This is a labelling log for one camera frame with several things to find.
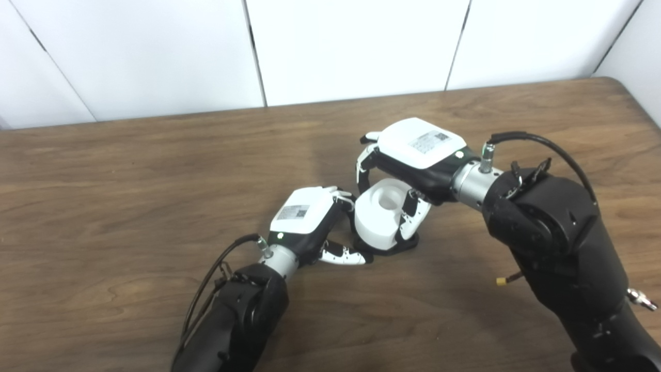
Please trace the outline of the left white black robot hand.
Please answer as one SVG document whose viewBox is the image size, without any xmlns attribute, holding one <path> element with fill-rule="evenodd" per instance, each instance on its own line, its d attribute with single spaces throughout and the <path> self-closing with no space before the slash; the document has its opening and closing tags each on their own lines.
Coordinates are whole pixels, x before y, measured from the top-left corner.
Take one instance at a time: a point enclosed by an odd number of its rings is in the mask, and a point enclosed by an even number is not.
<svg viewBox="0 0 661 372">
<path fill-rule="evenodd" d="M 372 254 L 333 242 L 328 235 L 343 216 L 356 231 L 356 197 L 337 186 L 295 189 L 271 221 L 267 244 L 283 247 L 298 268 L 317 261 L 361 266 L 373 263 Z"/>
</svg>

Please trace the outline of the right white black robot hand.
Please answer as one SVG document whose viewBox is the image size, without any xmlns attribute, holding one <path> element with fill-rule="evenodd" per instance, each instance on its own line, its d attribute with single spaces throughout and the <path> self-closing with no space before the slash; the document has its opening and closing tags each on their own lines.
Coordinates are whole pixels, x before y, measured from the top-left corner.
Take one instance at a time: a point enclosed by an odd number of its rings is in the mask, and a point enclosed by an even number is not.
<svg viewBox="0 0 661 372">
<path fill-rule="evenodd" d="M 370 188 L 373 168 L 407 185 L 403 210 L 396 218 L 395 243 L 409 241 L 432 206 L 460 200 L 455 180 L 479 158 L 462 137 L 415 117 L 368 132 L 360 143 L 366 148 L 355 165 L 359 192 Z"/>
</svg>

